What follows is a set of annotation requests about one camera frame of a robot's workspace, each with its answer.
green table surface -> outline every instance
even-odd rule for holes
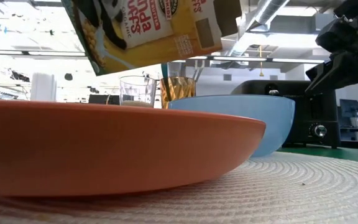
[[[331,149],[330,147],[302,147],[302,148],[282,148],[279,152],[291,152],[297,154],[305,154],[312,156],[323,156],[337,159],[347,159],[358,162],[358,149],[338,148]]]

bowl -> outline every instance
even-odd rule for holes
[[[262,121],[221,114],[0,100],[0,195],[126,194],[215,179],[248,159],[264,132]]]
[[[277,96],[222,95],[185,98],[170,103],[170,109],[204,111],[254,118],[266,123],[266,132],[252,156],[266,156],[281,148],[290,133],[295,102]]]

cereal box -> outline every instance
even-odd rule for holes
[[[97,75],[221,50],[214,0],[63,0]]]

glass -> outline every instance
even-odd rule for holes
[[[119,102],[122,106],[154,107],[157,81],[140,76],[120,78]]]
[[[188,77],[168,77],[160,81],[161,104],[168,109],[169,102],[196,96],[196,82]]]

placemat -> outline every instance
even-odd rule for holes
[[[358,223],[358,162],[276,152],[142,195],[0,197],[0,223]]]

